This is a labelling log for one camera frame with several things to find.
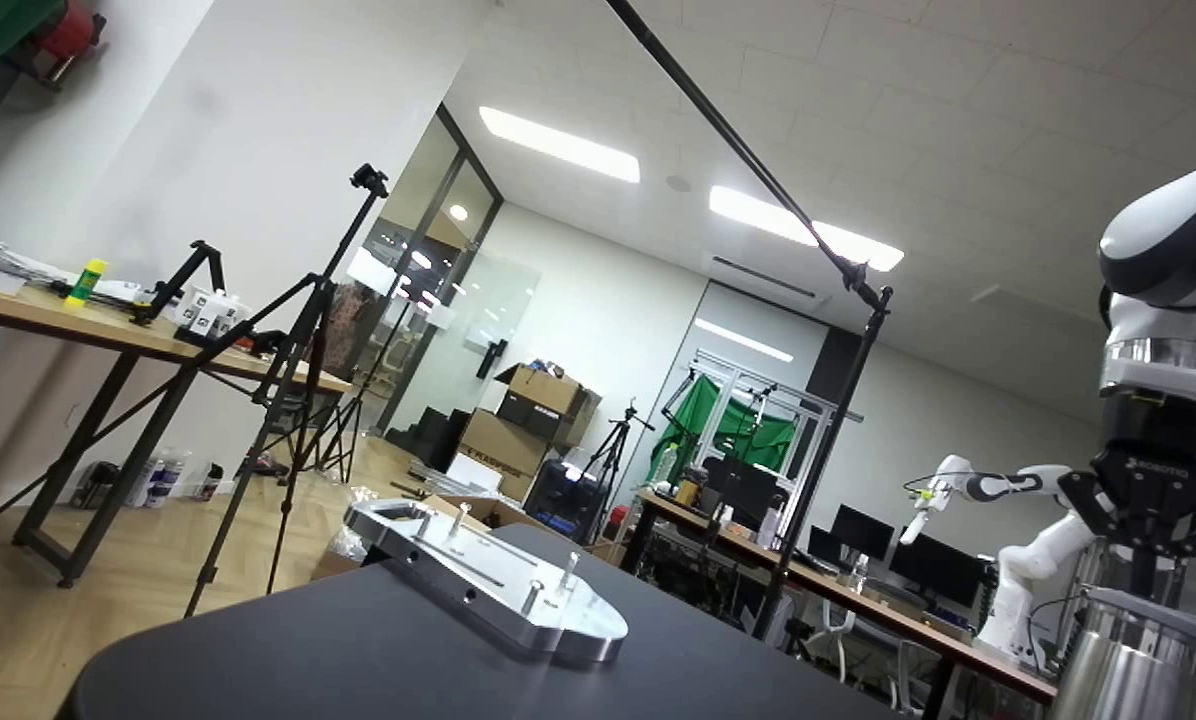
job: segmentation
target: floor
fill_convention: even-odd
[[[401,481],[405,465],[391,444],[365,441],[352,483],[302,475],[277,588],[352,568],[330,552],[344,505],[365,490],[391,498],[397,483],[387,481]],[[263,596],[278,498],[277,481],[252,481],[199,614]],[[90,654],[180,619],[225,505],[215,498],[212,505],[180,500],[155,513],[121,513],[90,568],[67,592],[56,588],[43,560],[8,543],[20,519],[8,513],[0,519],[0,720],[50,717]],[[46,527],[67,543],[82,519],[86,513],[61,510]]]

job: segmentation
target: desk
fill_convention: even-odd
[[[146,330],[139,330],[125,314],[111,314],[111,307],[98,307],[98,305],[73,314],[73,307],[65,307],[61,296],[40,291],[40,289],[23,289],[16,296],[0,291],[0,330],[40,334],[40,338],[56,338],[56,341],[115,351],[115,363],[111,363],[106,379],[90,398],[90,406],[86,406],[82,419],[74,425],[73,441],[65,444],[65,452],[46,465],[34,500],[31,500],[23,526],[12,538],[20,550],[31,550],[50,568],[61,568],[61,588],[67,588],[86,568],[86,560],[98,550],[104,533],[111,527],[121,505],[128,500],[128,492],[142,475],[170,411],[180,410],[180,399],[186,398],[186,390],[199,372],[199,370],[191,370],[199,350],[185,343],[185,341],[170,341],[170,323],[163,323],[163,319],[153,319]],[[135,410],[146,410],[161,398],[155,411],[146,418],[146,425],[139,431],[139,441],[131,444],[131,452],[121,465],[121,481],[111,483],[104,505],[90,513],[81,543],[67,552],[61,540],[50,540],[43,533],[43,519],[56,510],[61,492],[67,490],[67,475],[74,473],[81,458],[98,437],[106,437],[106,427],[115,427],[131,418],[131,411],[125,411],[121,419],[106,425],[106,411],[111,411],[121,390],[128,386],[131,370],[142,356],[175,363],[175,378],[161,394],[153,394],[146,399],[135,406]],[[209,370],[227,372],[227,378],[244,378],[244,379],[259,379],[269,372],[263,359],[244,356],[244,351],[219,351]],[[344,398],[352,386],[344,386],[337,378],[318,378],[317,390],[330,394],[330,398]]]
[[[576,550],[524,526],[499,538],[551,563]],[[391,571],[360,568],[128,635],[82,664],[61,717],[891,717],[593,556],[578,577],[631,627],[596,674],[507,662]]]
[[[689,513],[689,510],[680,510],[662,498],[641,492],[641,500],[643,500],[643,510],[641,510],[641,526],[631,527],[631,540],[626,540],[622,571],[641,571],[653,519],[670,519],[670,526],[709,533],[709,519],[699,519],[696,513]],[[745,533],[745,527],[725,527],[719,540],[725,540],[725,550],[736,550],[755,563],[766,563],[766,568],[779,563],[779,556],[753,543],[753,533]],[[1018,694],[1028,694],[1030,702],[1045,702],[1045,703],[1055,695],[1055,687],[1045,676],[1018,670],[1015,662],[1007,662],[1007,655],[1001,655],[1001,654],[991,654],[975,639],[946,635],[946,632],[923,625],[919,615],[909,615],[902,610],[896,610],[879,596],[857,592],[857,588],[841,584],[837,577],[814,571],[807,563],[793,563],[787,571],[793,571],[787,577],[793,584],[798,584],[798,588],[807,588],[807,592],[814,592],[814,596],[825,596],[841,610],[852,610],[857,615],[868,615],[868,619],[874,619],[874,625],[885,625],[900,635],[912,635],[916,645],[940,654],[953,664],[975,670],[975,674],[985,674],[985,676],[991,676],[1007,687],[1018,687]]]

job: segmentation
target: ceiling light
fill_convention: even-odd
[[[783,240],[796,240],[796,243],[814,243],[793,214],[783,214],[779,205],[765,205],[746,194],[710,185],[709,207],[715,217],[736,220],[736,223],[753,223],[759,232],[771,232],[771,238],[783,238]],[[902,260],[900,249],[879,243],[873,238],[860,238],[860,232],[846,232],[846,229],[837,229],[837,223],[813,223],[813,229],[832,243],[837,256],[844,256],[852,263],[891,271]]]
[[[793,363],[793,359],[796,359],[793,351],[779,351],[779,350],[771,350],[771,343],[759,343],[759,341],[741,338],[741,334],[731,334],[731,330],[719,330],[719,323],[710,323],[710,319],[691,319],[691,323],[696,323],[699,334],[725,338],[725,341],[745,343],[745,350],[753,350],[753,351],[759,351],[759,356],[771,356],[771,359],[779,359],[779,363]]]
[[[507,139],[507,146],[524,146],[532,153],[578,165],[586,173],[603,173],[616,175],[622,185],[641,185],[641,162],[607,147],[607,146],[593,146],[584,135],[566,135],[561,128],[499,112],[499,109],[478,109],[478,122],[491,135]]]

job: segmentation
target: ceiling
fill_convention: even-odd
[[[1196,0],[641,0],[636,13],[813,217],[909,251],[874,278],[896,289],[885,343],[1097,411],[1097,240],[1132,195],[1196,167]],[[636,153],[643,181],[499,146],[478,103]],[[710,185],[759,185],[607,3],[502,0],[449,109],[510,205],[863,330],[863,305],[820,251],[709,214]]]

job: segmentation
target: black table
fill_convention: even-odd
[[[499,538],[556,563],[576,550],[524,526]],[[61,717],[891,717],[593,556],[578,577],[631,627],[596,674],[507,662],[391,571],[360,568],[128,635],[86,662]]]

